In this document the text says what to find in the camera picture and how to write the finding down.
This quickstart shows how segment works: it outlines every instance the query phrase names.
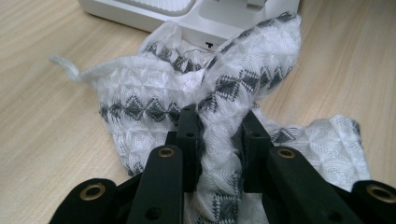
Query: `diamond pattern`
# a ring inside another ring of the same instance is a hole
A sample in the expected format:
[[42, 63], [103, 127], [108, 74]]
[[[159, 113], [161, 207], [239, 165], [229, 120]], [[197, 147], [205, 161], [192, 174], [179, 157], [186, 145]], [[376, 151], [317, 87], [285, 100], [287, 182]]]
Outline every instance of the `diamond pattern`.
[[[160, 52], [157, 54], [157, 49], [160, 46]], [[169, 49], [163, 44], [159, 42], [152, 43], [148, 45], [145, 49], [147, 52], [151, 52], [155, 56], [157, 56], [159, 59], [168, 62], [172, 65], [172, 67], [175, 69], [175, 71], [181, 72], [181, 73], [188, 73], [191, 71], [198, 71], [202, 68], [202, 66], [198, 63], [193, 63], [191, 59], [181, 57], [179, 55], [179, 52], [176, 49]], [[172, 61], [172, 55], [177, 55], [176, 59]]]
[[300, 130], [297, 128], [288, 128], [288, 129], [281, 129], [278, 133], [271, 137], [272, 142], [276, 142], [279, 144], [287, 143], [289, 141], [293, 141], [296, 139]]
[[229, 45], [227, 45], [224, 49], [222, 49], [221, 50], [221, 52], [220, 53], [225, 53], [225, 52], [227, 52], [230, 48], [232, 48], [233, 46], [235, 45], [235, 43], [234, 42], [231, 42]]
[[254, 31], [254, 27], [252, 27], [252, 28], [250, 28], [250, 29], [248, 29], [248, 30], [242, 32], [242, 34], [239, 35], [239, 36], [237, 37], [237, 39], [239, 39], [239, 40], [245, 39], [245, 38], [247, 38], [248, 36], [250, 36], [250, 35], [253, 33], [253, 31]]
[[293, 19], [294, 16], [289, 14], [289, 12], [284, 12], [282, 13], [282, 15], [280, 15], [279, 17], [277, 17], [278, 20], [282, 21], [282, 22], [287, 22], [291, 19]]
[[248, 92], [254, 93], [257, 90], [260, 80], [260, 77], [257, 73], [245, 69], [239, 73], [239, 76], [241, 77], [241, 84], [247, 89]]
[[270, 83], [270, 86], [268, 87], [268, 90], [273, 89], [277, 84], [279, 84], [282, 81], [282, 68], [277, 67], [275, 72], [274, 72], [274, 77]]
[[209, 65], [207, 66], [207, 70], [211, 69], [213, 67], [213, 65], [215, 65], [215, 63], [218, 61], [218, 57], [214, 57], [212, 59], [212, 61], [210, 61]]
[[234, 101], [239, 92], [240, 79], [222, 76], [216, 83], [215, 93], [225, 100]]
[[198, 111], [213, 111], [218, 110], [218, 102], [216, 101], [216, 94], [212, 91], [198, 104]]
[[235, 221], [238, 219], [238, 199], [236, 196], [217, 194], [213, 197], [212, 203], [216, 220], [224, 223], [236, 223]]
[[264, 28], [264, 27], [271, 26], [272, 24], [274, 24], [274, 20], [262, 21], [259, 24], [257, 24], [257, 27]]
[[177, 125], [180, 107], [177, 103], [172, 102], [166, 110], [160, 100], [156, 98], [149, 100], [147, 105], [143, 105], [137, 96], [133, 95], [127, 100], [126, 105], [122, 105], [120, 102], [114, 105], [101, 105], [99, 111], [105, 122], [108, 122], [110, 117], [119, 119], [122, 112], [133, 120], [141, 120], [144, 113], [156, 122], [162, 122], [168, 117]]
[[267, 66], [263, 66], [262, 69], [260, 70], [261, 76], [260, 76], [260, 88], [266, 86], [268, 82], [270, 81], [270, 70], [268, 69]]
[[131, 96], [126, 102], [125, 113], [134, 120], [140, 120], [143, 116], [143, 105], [136, 96]]

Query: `black and white patterned fabric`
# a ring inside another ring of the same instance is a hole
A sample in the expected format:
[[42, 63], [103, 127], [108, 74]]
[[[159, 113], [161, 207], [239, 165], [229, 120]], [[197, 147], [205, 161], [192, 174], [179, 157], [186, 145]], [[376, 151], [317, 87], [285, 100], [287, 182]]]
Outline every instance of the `black and white patterned fabric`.
[[352, 119], [336, 116], [306, 128], [281, 127], [254, 103], [295, 65], [299, 25], [299, 16], [283, 14], [206, 52], [184, 42], [177, 24], [166, 22], [136, 56], [82, 73], [63, 58], [52, 60], [72, 79], [97, 90], [100, 115], [130, 175], [143, 172], [150, 151], [177, 127], [180, 108], [197, 104], [204, 125], [203, 172], [196, 192], [185, 197], [185, 222], [267, 223], [261, 195], [243, 192], [241, 161], [232, 141], [250, 109], [275, 145], [302, 151], [327, 181], [350, 189], [355, 181], [370, 177], [359, 125]]

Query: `patterned textile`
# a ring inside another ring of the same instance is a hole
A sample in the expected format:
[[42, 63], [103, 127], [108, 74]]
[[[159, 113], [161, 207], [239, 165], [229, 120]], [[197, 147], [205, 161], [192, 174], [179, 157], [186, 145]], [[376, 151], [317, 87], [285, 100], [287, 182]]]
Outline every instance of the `patterned textile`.
[[306, 128], [281, 127], [266, 119], [255, 101], [271, 92], [295, 65], [300, 17], [263, 21], [206, 52], [181, 39], [166, 22], [136, 56], [121, 57], [80, 73], [53, 56], [75, 81], [97, 90], [100, 114], [130, 175], [144, 170], [150, 151], [177, 127], [180, 109], [197, 104], [204, 125], [203, 172], [197, 190], [185, 196], [186, 223], [267, 223], [260, 194], [246, 194], [232, 136], [252, 109], [277, 146], [300, 150], [329, 182], [350, 189], [369, 178], [359, 125], [335, 116]]

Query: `crumpled fabric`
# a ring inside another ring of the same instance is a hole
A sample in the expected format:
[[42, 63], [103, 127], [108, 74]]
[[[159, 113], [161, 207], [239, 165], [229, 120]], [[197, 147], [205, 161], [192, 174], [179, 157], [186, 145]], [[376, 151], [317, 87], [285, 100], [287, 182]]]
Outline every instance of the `crumpled fabric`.
[[249, 110], [274, 145], [301, 151], [326, 181], [351, 190], [354, 182], [370, 178], [356, 121], [337, 115], [307, 127], [282, 127], [255, 104], [296, 64], [300, 22], [298, 15], [282, 14], [209, 52], [183, 41], [180, 27], [168, 21], [135, 56], [81, 73], [66, 59], [51, 59], [73, 80], [96, 89], [100, 115], [130, 175], [143, 172], [150, 151], [177, 128], [180, 109], [197, 104], [204, 126], [203, 172], [197, 190], [185, 195], [185, 222], [268, 223], [261, 195], [243, 191], [239, 151], [232, 141]]

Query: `black plastic part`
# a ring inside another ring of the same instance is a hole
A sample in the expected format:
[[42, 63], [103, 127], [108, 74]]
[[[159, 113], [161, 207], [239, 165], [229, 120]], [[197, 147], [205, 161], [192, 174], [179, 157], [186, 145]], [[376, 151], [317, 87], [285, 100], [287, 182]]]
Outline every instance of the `black plastic part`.
[[116, 196], [111, 180], [87, 180], [70, 191], [50, 223], [112, 223], [118, 212]]
[[396, 223], [396, 189], [374, 180], [358, 181], [351, 198], [365, 223]]
[[262, 194], [262, 207], [265, 215], [267, 215], [268, 222], [271, 224], [289, 223], [290, 213], [282, 199], [274, 197], [271, 194], [264, 192]]
[[126, 223], [182, 223], [183, 153], [175, 146], [154, 148]]
[[271, 136], [252, 111], [249, 111], [243, 119], [241, 128], [244, 192], [262, 193], [262, 179], [266, 172], [262, 169], [262, 163], [267, 160], [268, 152], [274, 145]]
[[131, 206], [136, 195], [137, 188], [139, 187], [142, 174], [136, 175], [131, 179], [123, 182], [117, 187], [119, 199], [119, 211], [112, 223], [125, 223], [128, 218]]
[[177, 135], [177, 132], [168, 132], [168, 135], [166, 135], [165, 144], [175, 146], [176, 145], [176, 135]]
[[267, 169], [290, 212], [289, 223], [362, 223], [299, 151], [273, 147]]
[[178, 120], [176, 146], [183, 150], [184, 160], [184, 192], [194, 192], [198, 178], [202, 172], [200, 139], [200, 120], [195, 112], [195, 105], [181, 109]]

